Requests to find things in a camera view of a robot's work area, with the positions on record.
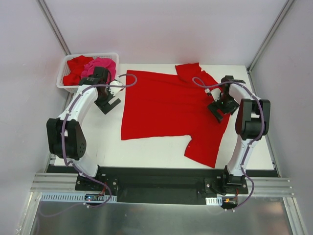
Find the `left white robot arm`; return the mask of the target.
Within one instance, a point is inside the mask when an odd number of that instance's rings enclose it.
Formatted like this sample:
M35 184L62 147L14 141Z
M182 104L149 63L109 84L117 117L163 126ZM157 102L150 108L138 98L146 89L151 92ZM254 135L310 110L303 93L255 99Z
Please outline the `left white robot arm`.
M95 67L92 74L84 77L73 100L57 118L46 123L50 153L63 159L66 165L77 168L80 176L87 178L92 190L99 190L104 183L98 165L87 154L87 141L81 123L91 105L108 114L121 100L115 94L122 90L119 82L113 81L111 72L104 67Z

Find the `white plastic basket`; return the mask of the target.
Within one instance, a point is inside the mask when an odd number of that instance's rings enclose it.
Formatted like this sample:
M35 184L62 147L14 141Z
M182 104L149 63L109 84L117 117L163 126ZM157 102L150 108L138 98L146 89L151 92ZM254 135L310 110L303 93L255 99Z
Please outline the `white plastic basket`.
M56 85L58 88L75 93L82 78L91 75L97 66L107 68L113 81L117 77L118 65L119 56L115 52L71 54L61 63Z

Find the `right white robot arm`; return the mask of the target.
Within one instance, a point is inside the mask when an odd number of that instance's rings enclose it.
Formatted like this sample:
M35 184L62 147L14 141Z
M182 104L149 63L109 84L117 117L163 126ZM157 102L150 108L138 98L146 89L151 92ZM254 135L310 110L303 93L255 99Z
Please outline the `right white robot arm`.
M222 78L218 85L222 89L208 109L222 123L227 114L234 114L237 142L232 157L220 178L210 183L214 193L226 195L240 189L246 183L246 166L256 144L268 133L270 101L252 93L245 81L236 80L231 75Z

